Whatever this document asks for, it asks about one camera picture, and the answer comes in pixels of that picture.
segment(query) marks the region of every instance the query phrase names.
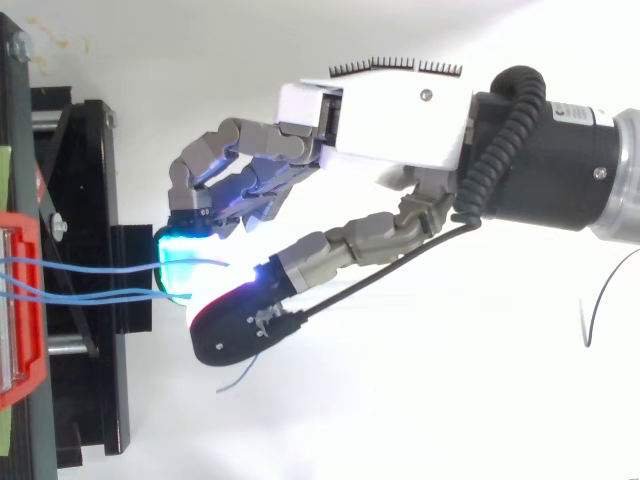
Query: black metal bracket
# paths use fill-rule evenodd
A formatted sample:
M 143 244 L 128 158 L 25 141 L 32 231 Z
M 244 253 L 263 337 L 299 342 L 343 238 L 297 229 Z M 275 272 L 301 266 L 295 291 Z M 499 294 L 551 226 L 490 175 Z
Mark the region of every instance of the black metal bracket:
M 55 129 L 34 131 L 46 188 L 39 196 L 43 257 L 85 266 L 130 266 L 153 259 L 151 225 L 118 225 L 112 113 L 100 100 L 71 103 L 66 89 L 32 89 L 34 111 L 58 111 Z M 51 218 L 68 225 L 56 240 Z M 151 272 L 87 275 L 46 270 L 56 293 L 151 288 Z M 124 334 L 151 330 L 151 302 L 94 307 L 47 306 L 49 337 L 80 334 L 87 353 L 51 357 L 58 468 L 82 465 L 80 448 L 106 455 L 129 444 Z

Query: white wall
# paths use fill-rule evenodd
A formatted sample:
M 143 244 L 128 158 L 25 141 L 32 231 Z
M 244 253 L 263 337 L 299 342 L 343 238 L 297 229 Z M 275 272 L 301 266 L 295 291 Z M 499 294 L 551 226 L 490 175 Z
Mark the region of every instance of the white wall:
M 529 64 L 551 99 L 640 107 L 633 2 L 164 3 L 0 2 L 33 35 L 34 85 L 70 84 L 77 101 L 101 98 L 118 112 L 123 223 L 163 224 L 167 168 L 189 141 L 228 116 L 270 120 L 280 84 L 334 63 L 462 62 L 477 90 L 503 67 Z M 276 222 L 236 232 L 225 248 L 262 245 L 266 255 L 396 201 L 317 174 Z M 183 310 L 157 302 L 154 332 L 127 339 L 131 446 L 116 458 L 87 448 L 85 466 L 60 476 L 636 478 L 640 258 L 612 282 L 590 350 L 577 308 L 630 248 L 487 222 L 314 318 L 224 395 L 215 389 L 244 365 L 198 364 Z M 364 273 L 349 269 L 296 304 Z

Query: red clamp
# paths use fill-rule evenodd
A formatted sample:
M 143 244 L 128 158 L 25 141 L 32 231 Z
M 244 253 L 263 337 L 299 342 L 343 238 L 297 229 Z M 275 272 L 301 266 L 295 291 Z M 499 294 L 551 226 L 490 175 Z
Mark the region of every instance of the red clamp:
M 20 213 L 0 213 L 0 255 L 40 258 L 38 221 Z M 0 264 L 0 271 L 41 289 L 40 268 L 21 263 Z M 6 292 L 26 295 L 4 280 Z M 47 376 L 43 305 L 0 298 L 0 410 L 22 400 Z

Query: green light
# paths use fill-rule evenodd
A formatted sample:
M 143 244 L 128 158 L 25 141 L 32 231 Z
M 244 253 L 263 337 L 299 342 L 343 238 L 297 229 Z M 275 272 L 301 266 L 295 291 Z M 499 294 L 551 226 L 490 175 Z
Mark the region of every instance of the green light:
M 158 260 L 182 260 L 185 258 L 207 258 L 222 260 L 212 255 L 215 244 L 219 241 L 216 235 L 211 237 L 191 238 L 162 236 L 158 239 Z M 220 276 L 225 267 L 208 264 L 184 264 L 160 267 L 160 282 L 158 285 L 169 293 L 189 293 L 197 290 L 197 283 L 202 278 Z M 189 300 L 174 299 L 180 305 L 187 305 Z

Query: robotic hand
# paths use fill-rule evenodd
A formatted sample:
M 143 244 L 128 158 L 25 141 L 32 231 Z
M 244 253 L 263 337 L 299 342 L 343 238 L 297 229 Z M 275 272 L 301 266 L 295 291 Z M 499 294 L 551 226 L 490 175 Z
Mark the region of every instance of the robotic hand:
M 389 58 L 333 68 L 330 79 L 283 86 L 276 124 L 230 118 L 184 149 L 170 169 L 163 235 L 226 238 L 240 220 L 247 229 L 269 221 L 293 185 L 321 167 L 355 164 L 390 188 L 414 187 L 397 213 L 307 235 L 256 267 L 254 282 L 209 303 L 191 325 L 200 361 L 229 365 L 269 348 L 309 316 L 478 228 L 481 216 L 640 242 L 640 112 L 614 121 L 548 102 L 528 67 L 501 73 L 490 93 L 473 94 L 461 74 Z M 238 154 L 253 159 L 216 182 Z M 464 225 L 429 241 L 452 208 Z M 353 264 L 389 265 L 306 312 L 282 308 Z

